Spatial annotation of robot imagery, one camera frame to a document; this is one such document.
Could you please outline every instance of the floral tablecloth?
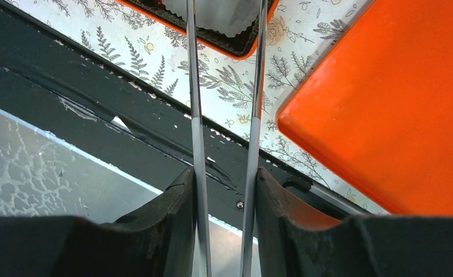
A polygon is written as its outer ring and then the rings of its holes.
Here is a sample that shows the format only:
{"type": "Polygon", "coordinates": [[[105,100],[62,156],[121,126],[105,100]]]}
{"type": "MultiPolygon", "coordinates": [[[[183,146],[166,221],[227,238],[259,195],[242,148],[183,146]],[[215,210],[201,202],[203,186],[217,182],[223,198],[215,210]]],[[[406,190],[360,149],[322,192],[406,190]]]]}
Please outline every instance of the floral tablecloth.
{"type": "MultiPolygon", "coordinates": [[[[190,105],[184,35],[115,0],[7,1],[190,105]]],[[[283,92],[295,89],[307,77],[312,65],[344,33],[365,2],[280,0],[268,26],[261,148],[367,210],[385,213],[280,134],[273,110],[283,92]]],[[[203,114],[246,140],[255,58],[236,61],[199,45],[203,114]]]]}

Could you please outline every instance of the floral pattern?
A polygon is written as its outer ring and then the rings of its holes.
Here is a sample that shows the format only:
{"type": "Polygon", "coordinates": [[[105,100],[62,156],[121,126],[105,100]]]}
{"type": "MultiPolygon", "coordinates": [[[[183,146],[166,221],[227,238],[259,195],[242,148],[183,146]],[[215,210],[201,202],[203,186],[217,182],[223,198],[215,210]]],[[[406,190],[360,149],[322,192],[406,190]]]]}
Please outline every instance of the floral pattern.
{"type": "MultiPolygon", "coordinates": [[[[268,25],[261,149],[374,213],[384,210],[279,133],[276,102],[296,89],[366,0],[280,0],[268,25]]],[[[7,0],[179,102],[190,105],[186,37],[115,0],[7,0]]],[[[198,44],[203,114],[249,140],[255,54],[198,44]]],[[[136,93],[143,93],[136,84],[136,93]]]]}

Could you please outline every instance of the metal tongs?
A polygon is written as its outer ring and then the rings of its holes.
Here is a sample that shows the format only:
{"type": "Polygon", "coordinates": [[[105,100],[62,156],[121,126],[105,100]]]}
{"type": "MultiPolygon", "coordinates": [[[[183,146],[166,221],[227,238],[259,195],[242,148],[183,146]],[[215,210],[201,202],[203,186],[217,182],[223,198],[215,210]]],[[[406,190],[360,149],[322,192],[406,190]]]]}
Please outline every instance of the metal tongs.
{"type": "MultiPolygon", "coordinates": [[[[253,224],[255,219],[255,184],[259,166],[260,118],[262,113],[265,33],[267,30],[267,0],[260,0],[259,41],[253,92],[252,124],[246,169],[245,209],[243,222],[241,277],[252,273],[253,224]]],[[[200,276],[211,277],[211,248],[209,242],[208,200],[206,186],[206,166],[204,156],[203,123],[201,97],[199,91],[199,67],[197,61],[196,1],[187,0],[187,45],[189,50],[190,107],[192,116],[192,144],[194,172],[197,184],[197,232],[199,238],[200,276]]]]}

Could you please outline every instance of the orange plastic tray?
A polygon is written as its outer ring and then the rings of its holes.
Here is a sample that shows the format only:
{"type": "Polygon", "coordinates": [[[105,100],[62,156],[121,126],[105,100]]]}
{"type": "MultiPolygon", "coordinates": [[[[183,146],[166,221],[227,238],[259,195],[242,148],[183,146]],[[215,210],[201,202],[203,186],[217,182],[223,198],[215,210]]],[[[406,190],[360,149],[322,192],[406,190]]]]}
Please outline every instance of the orange plastic tray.
{"type": "MultiPolygon", "coordinates": [[[[181,33],[181,34],[183,34],[183,35],[186,35],[185,31],[183,31],[182,29],[179,29],[179,28],[177,28],[177,27],[175,27],[175,26],[173,26],[173,25],[170,25],[170,24],[166,23],[165,21],[161,20],[160,18],[155,17],[155,16],[153,16],[153,15],[151,15],[151,14],[149,14],[149,13],[143,11],[143,10],[140,10],[139,8],[133,6],[133,5],[130,4],[130,3],[124,2],[123,0],[117,0],[117,1],[118,1],[119,3],[125,5],[125,6],[130,7],[131,9],[133,9],[133,10],[135,10],[135,11],[141,13],[141,14],[144,14],[145,16],[147,16],[147,17],[149,17],[149,18],[152,18],[152,19],[154,19],[154,20],[156,20],[156,21],[162,23],[163,25],[165,25],[165,26],[167,26],[167,27],[169,27],[169,28],[171,28],[171,29],[176,30],[177,32],[179,32],[179,33],[181,33]]],[[[269,11],[267,11],[267,22],[269,22],[270,19],[272,18],[272,16],[274,15],[274,11],[276,10],[276,7],[277,7],[277,4],[278,4],[278,3],[279,3],[279,0],[274,0],[274,2],[272,3],[271,8],[269,9],[269,11]]],[[[213,45],[211,45],[211,44],[209,44],[209,43],[207,43],[207,42],[205,42],[205,41],[203,41],[203,40],[201,40],[201,39],[199,39],[199,38],[197,39],[197,41],[200,42],[200,43],[202,43],[202,44],[204,44],[204,45],[206,45],[206,46],[209,47],[209,48],[212,48],[212,49],[216,50],[217,52],[220,52],[221,54],[223,54],[223,55],[225,55],[225,56],[228,56],[228,57],[232,58],[232,59],[239,59],[239,60],[242,60],[242,59],[248,59],[251,55],[253,55],[253,53],[255,52],[255,50],[257,50],[258,36],[257,36],[257,39],[255,39],[255,41],[253,42],[253,45],[252,45],[252,48],[250,49],[250,51],[249,51],[246,55],[244,55],[244,56],[242,56],[242,57],[238,57],[238,56],[234,56],[234,55],[231,55],[231,54],[229,54],[229,53],[226,53],[226,52],[224,52],[223,50],[221,50],[221,49],[219,49],[219,48],[217,48],[217,47],[215,47],[215,46],[213,46],[213,45]]]]}
{"type": "Polygon", "coordinates": [[[387,211],[453,215],[453,0],[376,0],[277,121],[387,211]]]}

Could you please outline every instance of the screw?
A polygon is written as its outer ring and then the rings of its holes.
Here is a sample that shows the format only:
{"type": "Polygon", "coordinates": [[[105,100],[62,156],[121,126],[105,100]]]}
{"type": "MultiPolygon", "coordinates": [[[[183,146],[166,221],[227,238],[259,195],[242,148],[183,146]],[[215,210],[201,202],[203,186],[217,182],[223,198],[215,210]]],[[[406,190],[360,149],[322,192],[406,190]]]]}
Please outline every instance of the screw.
{"type": "Polygon", "coordinates": [[[244,205],[245,205],[245,204],[244,204],[242,201],[238,201],[238,202],[237,202],[237,208],[238,208],[238,209],[243,209],[244,205]]]}

